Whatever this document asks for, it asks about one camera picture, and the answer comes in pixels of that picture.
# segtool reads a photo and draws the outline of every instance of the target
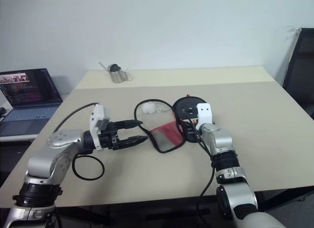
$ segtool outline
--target black office chair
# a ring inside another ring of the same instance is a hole
[[[314,120],[314,28],[302,28],[283,88]]]

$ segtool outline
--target laptop keyboard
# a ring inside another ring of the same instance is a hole
[[[19,120],[34,120],[34,119],[49,119],[53,116],[58,106],[29,108],[29,109],[12,109],[10,113],[3,119],[3,122],[19,121]]]

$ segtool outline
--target black lid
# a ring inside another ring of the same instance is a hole
[[[121,67],[119,67],[117,64],[113,64],[110,66],[110,72],[116,72],[120,70],[121,70]]]

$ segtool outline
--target robotic arm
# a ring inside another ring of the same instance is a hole
[[[197,105],[202,138],[211,154],[216,169],[218,204],[223,216],[233,219],[239,228],[284,228],[271,215],[258,212],[258,203],[250,188],[244,169],[240,166],[231,135],[212,123],[210,104]]]
[[[43,148],[30,158],[24,183],[16,203],[11,208],[4,228],[47,227],[55,211],[54,201],[62,194],[61,183],[77,155],[91,154],[94,149],[123,149],[138,145],[146,136],[120,140],[118,129],[142,124],[137,120],[109,122],[109,112],[95,105],[90,117],[90,130],[60,130],[54,132]]]

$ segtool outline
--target laptop screen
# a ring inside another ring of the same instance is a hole
[[[13,107],[62,102],[47,69],[0,72],[0,89]]]

